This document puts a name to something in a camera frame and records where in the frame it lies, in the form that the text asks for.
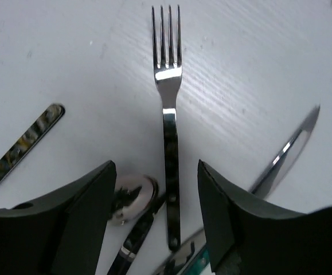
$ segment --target white table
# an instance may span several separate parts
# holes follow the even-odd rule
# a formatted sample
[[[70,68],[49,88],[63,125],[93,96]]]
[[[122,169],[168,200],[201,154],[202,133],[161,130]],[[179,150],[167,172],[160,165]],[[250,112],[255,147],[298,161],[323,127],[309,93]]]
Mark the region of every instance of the white table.
[[[67,112],[0,185],[0,207],[109,159],[119,175],[149,174],[164,189],[150,17],[162,3],[181,5],[182,239],[202,226],[198,160],[247,189],[315,104],[314,133],[269,201],[305,213],[332,205],[330,2],[1,0],[0,157],[49,104]],[[106,273],[132,225],[107,226],[96,274]],[[162,213],[129,275],[151,274],[168,254]]]

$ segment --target fork tine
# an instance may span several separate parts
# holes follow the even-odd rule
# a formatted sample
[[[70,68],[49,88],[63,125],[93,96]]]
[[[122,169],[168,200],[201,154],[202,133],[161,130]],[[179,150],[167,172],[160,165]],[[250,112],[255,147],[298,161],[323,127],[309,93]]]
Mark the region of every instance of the fork tine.
[[[166,66],[165,23],[163,20],[163,6],[161,5],[161,67]]]
[[[171,5],[168,6],[168,45],[169,45],[169,50],[168,50],[168,63],[170,65],[174,64],[174,56],[173,56],[173,28],[172,28],[172,12],[171,12]]]
[[[155,29],[155,15],[154,6],[152,6],[152,34],[153,34],[153,66],[157,68],[158,66],[158,54],[157,54],[157,34]]]
[[[182,65],[181,48],[181,19],[179,5],[177,5],[177,66]]]

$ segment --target fork handle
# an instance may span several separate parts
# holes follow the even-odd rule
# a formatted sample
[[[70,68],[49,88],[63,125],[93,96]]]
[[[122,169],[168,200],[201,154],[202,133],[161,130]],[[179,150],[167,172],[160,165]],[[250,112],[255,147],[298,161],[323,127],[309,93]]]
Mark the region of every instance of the fork handle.
[[[165,142],[166,208],[168,247],[175,252],[181,245],[178,138],[176,109],[163,109],[163,137]]]

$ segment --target silver fork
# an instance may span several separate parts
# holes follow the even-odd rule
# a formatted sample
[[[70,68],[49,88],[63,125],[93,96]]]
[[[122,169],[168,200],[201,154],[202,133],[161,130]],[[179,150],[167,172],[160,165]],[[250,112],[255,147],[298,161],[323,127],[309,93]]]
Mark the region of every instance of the silver fork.
[[[162,99],[163,137],[165,142],[166,208],[168,246],[176,251],[181,244],[179,213],[178,139],[176,127],[176,99],[182,80],[181,26],[177,6],[177,59],[174,58],[171,6],[169,15],[169,58],[166,60],[165,26],[161,6],[161,61],[158,62],[157,34],[155,29],[154,7],[152,6],[153,68],[154,80]]]

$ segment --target silverware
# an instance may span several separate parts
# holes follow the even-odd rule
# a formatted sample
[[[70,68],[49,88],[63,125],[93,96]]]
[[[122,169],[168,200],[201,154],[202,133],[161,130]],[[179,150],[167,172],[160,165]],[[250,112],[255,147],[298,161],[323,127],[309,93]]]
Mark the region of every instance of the silverware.
[[[129,235],[126,237],[107,275],[125,275],[127,273],[153,225],[155,216],[163,208],[165,202],[166,194],[163,194],[157,198],[149,210],[138,219]]]
[[[0,159],[0,183],[64,115],[60,104],[50,105]]]
[[[307,144],[312,131],[316,125],[319,116],[320,106],[316,106],[306,116],[301,125],[291,135],[288,142],[279,151],[277,156],[264,169],[263,173],[258,177],[256,182],[249,189],[249,192],[255,194],[261,199],[266,199],[272,193],[276,186],[282,181],[289,169],[297,160],[303,148]],[[190,250],[190,243],[197,237],[203,240],[203,244],[198,242],[198,249],[194,249],[193,253],[185,253]],[[174,264],[180,256],[184,255],[181,264]],[[153,275],[198,275],[209,264],[209,254],[206,249],[206,239],[204,229],[195,233],[191,239],[184,242],[180,250],[172,254]]]
[[[147,175],[126,175],[116,179],[110,221],[114,225],[143,214],[158,196],[158,182]]]
[[[158,62],[157,34],[155,28],[154,7],[152,7],[153,22],[153,68],[154,80],[162,99],[163,108],[163,137],[165,150],[166,174],[166,206],[168,246],[176,251],[181,244],[180,213],[179,213],[179,177],[178,177],[178,139],[176,126],[176,99],[182,79],[181,57],[181,25],[180,11],[177,6],[177,59],[174,58],[173,28],[171,6],[169,15],[169,58],[166,59],[165,26],[163,20],[163,6],[161,6],[161,61]]]

